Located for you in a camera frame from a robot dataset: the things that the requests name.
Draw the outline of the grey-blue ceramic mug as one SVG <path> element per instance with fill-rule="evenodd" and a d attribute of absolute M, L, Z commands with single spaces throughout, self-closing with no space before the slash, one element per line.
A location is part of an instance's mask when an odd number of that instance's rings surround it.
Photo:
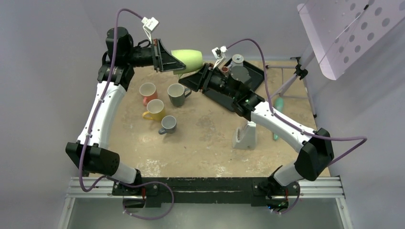
<path fill-rule="evenodd" d="M 185 99 L 191 94 L 191 92 L 191 89 L 186 88 L 179 83 L 174 83 L 167 89 L 169 99 L 175 107 L 183 106 Z"/>

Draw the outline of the green mug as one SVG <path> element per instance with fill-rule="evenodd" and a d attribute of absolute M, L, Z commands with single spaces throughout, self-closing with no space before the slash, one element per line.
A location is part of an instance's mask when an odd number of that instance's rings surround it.
<path fill-rule="evenodd" d="M 191 49 L 172 50 L 171 54 L 179 61 L 185 64 L 186 68 L 183 70 L 173 71 L 174 75 L 183 75 L 198 71 L 203 66 L 203 55 L 201 51 Z"/>

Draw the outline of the brown ribbed mug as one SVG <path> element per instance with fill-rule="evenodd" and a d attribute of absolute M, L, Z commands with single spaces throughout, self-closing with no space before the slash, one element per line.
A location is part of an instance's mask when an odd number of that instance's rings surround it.
<path fill-rule="evenodd" d="M 229 70 L 229 68 L 226 67 L 226 66 L 221 67 L 220 71 L 221 71 L 221 73 L 222 73 L 225 77 L 228 77 L 229 74 L 230 74 L 230 70 Z"/>

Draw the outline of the pink mug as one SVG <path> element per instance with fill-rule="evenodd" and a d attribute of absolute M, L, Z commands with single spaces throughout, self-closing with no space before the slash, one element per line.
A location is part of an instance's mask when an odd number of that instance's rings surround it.
<path fill-rule="evenodd" d="M 139 88 L 139 93 L 143 97 L 142 104 L 147 106 L 147 104 L 154 99 L 158 98 L 156 85 L 153 83 L 144 83 Z"/>

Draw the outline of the yellow mug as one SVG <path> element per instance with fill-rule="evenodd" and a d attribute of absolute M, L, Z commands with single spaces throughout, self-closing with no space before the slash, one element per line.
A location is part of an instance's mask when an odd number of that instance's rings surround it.
<path fill-rule="evenodd" d="M 154 121 L 161 121 L 165 116 L 165 105 L 160 99 L 153 99 L 149 101 L 146 112 L 142 114 L 142 118 Z"/>

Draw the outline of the small blue-grey mug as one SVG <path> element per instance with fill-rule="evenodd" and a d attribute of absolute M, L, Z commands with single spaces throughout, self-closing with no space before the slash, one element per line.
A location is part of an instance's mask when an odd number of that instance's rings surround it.
<path fill-rule="evenodd" d="M 162 128 L 158 131 L 160 135 L 173 134 L 176 132 L 177 120 L 172 115 L 165 116 L 161 121 Z"/>

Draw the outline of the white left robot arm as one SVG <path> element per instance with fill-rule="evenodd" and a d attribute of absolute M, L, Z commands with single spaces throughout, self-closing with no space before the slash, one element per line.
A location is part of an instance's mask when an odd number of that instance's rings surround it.
<path fill-rule="evenodd" d="M 135 44 L 126 28 L 107 32 L 107 51 L 98 70 L 96 97 L 88 120 L 75 142 L 67 143 L 65 151 L 84 173 L 98 173 L 124 183 L 130 195 L 142 190 L 139 171 L 120 161 L 119 154 L 108 149 L 112 122 L 129 84 L 135 67 L 153 66 L 157 72 L 183 70 L 186 64 L 166 50 L 160 39 Z"/>

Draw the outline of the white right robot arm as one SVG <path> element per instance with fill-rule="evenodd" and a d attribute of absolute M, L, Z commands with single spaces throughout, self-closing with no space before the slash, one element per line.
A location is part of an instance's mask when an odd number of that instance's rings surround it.
<path fill-rule="evenodd" d="M 327 139 L 329 132 L 299 125 L 273 108 L 270 99 L 265 100 L 251 89 L 251 76 L 245 67 L 231 67 L 225 73 L 205 63 L 198 72 L 178 82 L 195 92 L 215 91 L 231 98 L 236 114 L 275 133 L 298 153 L 294 162 L 279 167 L 269 176 L 268 188 L 274 194 L 280 194 L 293 182 L 316 180 L 334 158 Z"/>

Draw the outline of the black plastic tray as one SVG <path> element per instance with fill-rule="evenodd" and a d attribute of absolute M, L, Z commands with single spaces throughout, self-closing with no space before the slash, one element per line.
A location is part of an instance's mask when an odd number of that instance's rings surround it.
<path fill-rule="evenodd" d="M 223 66 L 227 67 L 230 64 L 231 59 L 224 63 Z M 247 84 L 253 91 L 255 91 L 264 81 L 263 69 L 258 68 L 245 60 L 243 62 L 243 66 L 235 66 L 229 68 L 229 70 L 230 73 L 234 73 L 236 71 L 236 76 L 240 76 L 241 81 Z M 234 112 L 234 109 L 232 108 L 232 98 L 212 90 L 204 92 L 203 94 L 214 102 L 218 103 L 220 106 L 227 109 L 228 111 Z"/>

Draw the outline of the white metronome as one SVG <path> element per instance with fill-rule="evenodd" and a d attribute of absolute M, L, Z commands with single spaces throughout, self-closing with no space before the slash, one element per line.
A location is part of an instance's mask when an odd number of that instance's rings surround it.
<path fill-rule="evenodd" d="M 232 138 L 232 147 L 240 150 L 254 150 L 257 145 L 256 123 L 246 121 L 237 127 Z"/>

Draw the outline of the music stand tripod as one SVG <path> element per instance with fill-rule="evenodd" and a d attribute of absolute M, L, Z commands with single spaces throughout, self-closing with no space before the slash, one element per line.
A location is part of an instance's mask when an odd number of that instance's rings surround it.
<path fill-rule="evenodd" d="M 264 66 L 264 73 L 266 73 L 264 83 L 265 86 L 267 86 L 267 77 L 268 77 L 268 69 L 281 69 L 281 76 L 282 76 L 282 85 L 274 91 L 272 94 L 266 93 L 268 95 L 268 98 L 266 99 L 267 101 L 272 99 L 275 96 L 278 96 L 280 98 L 295 98 L 295 99 L 308 99 L 312 115 L 314 118 L 317 118 L 317 114 L 315 111 L 315 108 L 313 107 L 313 99 L 310 96 L 308 89 L 307 89 L 307 79 L 306 76 L 308 75 L 308 71 L 306 70 L 306 67 L 309 65 L 309 63 L 312 61 L 312 59 L 315 58 L 315 53 L 311 52 L 309 55 L 304 56 L 302 55 L 301 57 L 292 57 L 290 58 L 291 60 L 296 60 L 297 64 L 295 67 L 289 66 L 289 65 L 273 65 L 273 64 L 266 64 Z M 284 69 L 294 69 L 294 74 L 284 82 Z M 304 84 L 305 91 L 307 93 L 306 97 L 297 97 L 297 96 L 287 96 L 285 95 L 285 92 L 292 86 L 292 84 L 297 80 L 301 80 Z"/>

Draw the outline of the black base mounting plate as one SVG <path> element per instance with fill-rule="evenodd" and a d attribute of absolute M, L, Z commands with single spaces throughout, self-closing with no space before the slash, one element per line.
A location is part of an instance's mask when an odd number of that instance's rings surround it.
<path fill-rule="evenodd" d="M 267 177 L 144 177 L 141 184 L 128 187 L 115 182 L 112 195 L 125 199 L 138 196 L 147 208 L 174 202 L 286 209 L 300 193 L 298 182 L 278 187 Z"/>

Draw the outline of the perforated music stand desk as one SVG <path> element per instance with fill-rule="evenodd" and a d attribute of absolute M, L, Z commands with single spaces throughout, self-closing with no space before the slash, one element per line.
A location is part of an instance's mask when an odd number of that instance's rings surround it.
<path fill-rule="evenodd" d="M 297 10 L 321 72 L 330 80 L 405 19 L 404 0 L 306 0 Z"/>

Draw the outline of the teal handled tool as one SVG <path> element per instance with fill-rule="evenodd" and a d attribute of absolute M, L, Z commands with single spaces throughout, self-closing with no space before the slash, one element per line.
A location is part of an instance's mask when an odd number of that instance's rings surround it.
<path fill-rule="evenodd" d="M 282 112 L 282 111 L 283 111 L 283 107 L 284 107 L 284 100 L 283 100 L 282 97 L 278 97 L 278 98 L 275 100 L 274 108 L 275 108 L 277 111 Z M 275 133 L 273 133 L 273 140 L 274 140 L 274 141 L 277 141 L 278 138 L 279 138 L 278 135 L 276 135 Z"/>

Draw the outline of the aluminium frame rail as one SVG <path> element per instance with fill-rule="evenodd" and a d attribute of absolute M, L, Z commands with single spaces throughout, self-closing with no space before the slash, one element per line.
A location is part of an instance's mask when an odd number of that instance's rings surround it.
<path fill-rule="evenodd" d="M 117 198 L 132 201 L 141 207 L 157 208 L 163 203 L 249 204 L 268 207 L 280 215 L 292 210 L 306 198 L 329 200 L 337 205 L 338 217 L 345 229 L 353 228 L 339 177 L 301 180 L 286 187 L 271 185 L 266 177 L 145 177 L 141 187 L 129 187 L 106 178 L 91 192 L 84 192 L 79 179 L 71 178 L 59 229 L 68 228 L 75 202 L 80 198 Z"/>

